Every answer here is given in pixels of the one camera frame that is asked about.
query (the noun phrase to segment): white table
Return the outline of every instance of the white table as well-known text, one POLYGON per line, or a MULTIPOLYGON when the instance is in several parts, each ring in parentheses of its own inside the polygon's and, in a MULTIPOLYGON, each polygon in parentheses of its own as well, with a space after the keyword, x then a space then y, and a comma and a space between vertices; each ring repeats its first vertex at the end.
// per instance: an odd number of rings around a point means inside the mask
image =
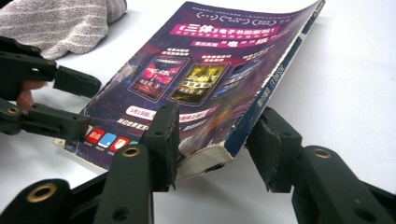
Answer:
MULTIPOLYGON (((128 1, 127 13, 92 52, 57 62, 106 83, 182 4, 158 2, 128 1)), ((282 6, 293 11, 314 1, 197 2, 281 12, 282 6)), ((336 151, 358 178, 395 193, 396 2, 352 2, 328 1, 269 105, 303 136, 304 146, 336 151)), ((89 102, 50 87, 35 91, 35 100, 72 112, 89 102)), ((103 172, 51 141, 29 133, 0 134, 0 211, 38 180, 62 178, 74 188, 103 172)), ((223 169, 180 181, 176 191, 155 193, 155 221, 296 223, 290 197, 267 193, 242 151, 223 169)))

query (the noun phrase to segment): magazine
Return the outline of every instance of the magazine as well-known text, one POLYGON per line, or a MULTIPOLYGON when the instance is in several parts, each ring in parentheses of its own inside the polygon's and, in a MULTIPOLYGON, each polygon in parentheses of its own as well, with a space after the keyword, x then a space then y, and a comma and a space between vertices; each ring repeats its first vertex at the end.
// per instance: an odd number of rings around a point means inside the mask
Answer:
POLYGON ((232 161, 324 4, 273 14, 184 3, 81 111, 92 129, 64 148, 108 169, 178 102, 177 178, 232 161))

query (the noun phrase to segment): magazine cover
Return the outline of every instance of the magazine cover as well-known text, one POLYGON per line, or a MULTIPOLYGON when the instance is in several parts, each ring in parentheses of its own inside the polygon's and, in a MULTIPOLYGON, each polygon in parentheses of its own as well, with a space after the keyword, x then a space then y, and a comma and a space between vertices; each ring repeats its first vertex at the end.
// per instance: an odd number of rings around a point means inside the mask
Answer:
POLYGON ((108 169, 160 106, 178 101, 180 164, 211 147, 233 158, 318 4, 271 14, 186 2, 81 111, 92 129, 64 148, 108 169))

